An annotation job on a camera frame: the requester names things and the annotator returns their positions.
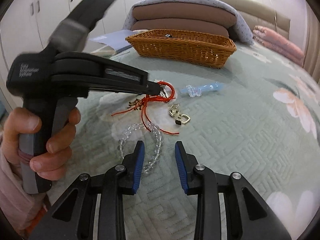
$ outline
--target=brown woven basket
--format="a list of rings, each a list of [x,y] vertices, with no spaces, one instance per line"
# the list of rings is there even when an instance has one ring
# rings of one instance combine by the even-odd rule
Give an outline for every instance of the brown woven basket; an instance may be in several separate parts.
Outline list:
[[[221,68],[236,51],[231,39],[208,33],[151,30],[126,38],[140,56],[186,61]]]

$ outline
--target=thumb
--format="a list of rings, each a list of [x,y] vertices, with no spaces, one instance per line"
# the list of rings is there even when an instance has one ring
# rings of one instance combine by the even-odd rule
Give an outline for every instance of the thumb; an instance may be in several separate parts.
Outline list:
[[[11,164],[20,165],[18,157],[19,134],[36,133],[41,128],[41,120],[25,108],[14,109],[4,124],[3,141],[0,151]]]

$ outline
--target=pink folded blanket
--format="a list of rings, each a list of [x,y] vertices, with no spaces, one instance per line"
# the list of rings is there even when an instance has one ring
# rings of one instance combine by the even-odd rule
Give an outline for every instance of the pink folded blanket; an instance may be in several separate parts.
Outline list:
[[[263,26],[255,26],[253,38],[263,46],[282,54],[302,66],[304,58],[302,50],[274,30]]]

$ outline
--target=white cable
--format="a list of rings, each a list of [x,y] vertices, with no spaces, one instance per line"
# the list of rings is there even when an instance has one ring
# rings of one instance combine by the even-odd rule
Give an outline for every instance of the white cable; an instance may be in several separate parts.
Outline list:
[[[278,25],[277,25],[277,14],[276,14],[276,10],[275,8],[273,7],[273,4],[272,4],[272,1],[270,0],[270,3],[271,3],[271,6],[273,8],[273,11],[275,13],[275,22],[276,22],[276,32],[279,33],[279,30],[278,30]]]

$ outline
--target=folded blanket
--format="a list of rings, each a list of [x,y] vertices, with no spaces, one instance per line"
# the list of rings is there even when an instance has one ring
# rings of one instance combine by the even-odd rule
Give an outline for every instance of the folded blanket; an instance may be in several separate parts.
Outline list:
[[[281,48],[277,44],[271,43],[269,41],[266,41],[266,40],[260,38],[259,36],[257,36],[255,34],[254,30],[253,30],[253,38],[257,42],[259,42],[261,45],[265,46],[266,48],[272,49],[273,51],[280,53],[281,55],[292,60],[295,64],[298,64],[301,67],[303,66],[303,58],[296,58],[294,55],[290,54],[289,52],[287,52],[286,50],[284,50],[283,48]]]
[[[136,6],[162,3],[162,2],[185,2],[185,3],[204,4],[204,5],[209,5],[217,8],[222,8],[230,12],[234,16],[236,16],[236,19],[237,19],[236,24],[233,25],[231,28],[233,28],[234,33],[238,36],[239,40],[249,45],[253,44],[252,32],[249,26],[247,25],[246,21],[241,16],[241,14],[238,13],[238,11],[234,9],[232,6],[220,0],[142,0],[140,2],[137,2],[131,7],[131,10],[128,13],[127,18],[124,22],[123,29],[131,30],[131,27],[137,22],[137,19],[132,15],[132,11]]]
[[[279,33],[276,33],[274,30],[263,26],[255,26],[253,34],[265,41],[270,42],[273,45],[277,45],[282,50],[293,55],[299,61],[303,60],[304,58],[302,50],[297,45],[293,44]]]

